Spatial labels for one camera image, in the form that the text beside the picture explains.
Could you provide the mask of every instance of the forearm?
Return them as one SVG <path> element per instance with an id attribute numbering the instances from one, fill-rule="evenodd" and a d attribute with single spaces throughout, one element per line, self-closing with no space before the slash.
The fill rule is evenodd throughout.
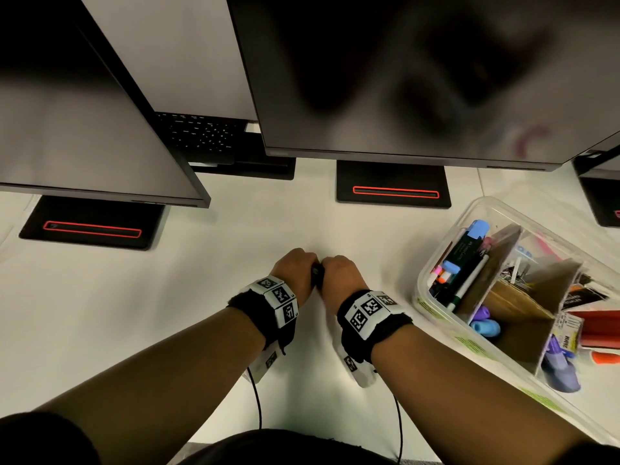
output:
<path id="1" fill-rule="evenodd" d="M 548 465 L 588 437 L 413 325 L 375 345 L 377 372 L 445 464 Z"/>
<path id="2" fill-rule="evenodd" d="M 79 426 L 104 465 L 165 465 L 264 345 L 250 319 L 229 307 L 38 410 L 60 414 Z"/>

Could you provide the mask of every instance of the plastic storage bin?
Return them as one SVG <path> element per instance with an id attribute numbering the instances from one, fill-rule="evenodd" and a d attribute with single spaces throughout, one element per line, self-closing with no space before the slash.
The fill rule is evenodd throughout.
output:
<path id="1" fill-rule="evenodd" d="M 620 444 L 620 441 L 610 432 L 573 406 L 567 396 L 561 396 L 547 387 L 541 374 L 535 375 L 531 369 L 528 370 L 517 363 L 486 338 L 478 335 L 466 321 L 463 321 L 455 313 L 449 312 L 445 306 L 438 303 L 430 295 L 427 285 L 429 273 L 437 265 L 443 252 L 456 238 L 460 229 L 469 226 L 475 219 L 483 219 L 491 225 L 488 235 L 493 235 L 511 224 L 523 227 L 523 233 L 517 246 L 521 245 L 521 242 L 526 242 L 526 244 L 536 247 L 537 250 L 545 254 L 553 254 L 558 261 L 575 261 L 581 265 L 581 272 L 590 275 L 610 290 L 620 293 L 620 274 L 504 202 L 492 197 L 482 197 L 469 205 L 424 266 L 416 283 L 412 301 L 414 307 L 442 332 L 479 356 L 478 363 L 483 367 L 561 414 L 595 440 L 613 445 Z M 620 398 L 617 397 L 618 392 L 619 390 L 616 387 L 615 392 L 609 393 L 615 402 L 620 402 Z"/>

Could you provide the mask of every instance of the keyboard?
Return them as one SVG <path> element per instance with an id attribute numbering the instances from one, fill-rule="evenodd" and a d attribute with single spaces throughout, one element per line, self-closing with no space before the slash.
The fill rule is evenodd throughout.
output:
<path id="1" fill-rule="evenodd" d="M 190 114 L 156 113 L 168 129 L 167 145 L 190 162 L 231 164 L 247 121 Z"/>

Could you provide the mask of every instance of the wristband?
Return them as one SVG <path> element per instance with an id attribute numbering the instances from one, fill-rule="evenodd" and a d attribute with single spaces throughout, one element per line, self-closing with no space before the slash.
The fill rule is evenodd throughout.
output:
<path id="1" fill-rule="evenodd" d="M 360 290 L 338 309 L 342 346 L 356 362 L 368 361 L 375 344 L 389 338 L 402 326 L 412 324 L 405 309 L 380 291 Z"/>
<path id="2" fill-rule="evenodd" d="M 295 335 L 297 298 L 283 280 L 267 276 L 241 289 L 228 305 L 244 312 L 265 337 L 263 351 L 278 341 L 284 353 Z"/>

